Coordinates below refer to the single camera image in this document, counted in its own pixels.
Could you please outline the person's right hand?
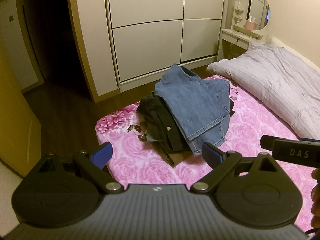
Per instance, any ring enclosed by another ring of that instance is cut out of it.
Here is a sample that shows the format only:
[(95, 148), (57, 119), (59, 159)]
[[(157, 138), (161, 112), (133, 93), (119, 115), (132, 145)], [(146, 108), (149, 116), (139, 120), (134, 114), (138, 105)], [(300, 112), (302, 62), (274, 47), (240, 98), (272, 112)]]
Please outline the person's right hand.
[(311, 213), (313, 215), (311, 220), (311, 226), (313, 228), (319, 228), (320, 224), (320, 205), (319, 205), (319, 184), (317, 184), (311, 191), (310, 197), (313, 202), (311, 207)]

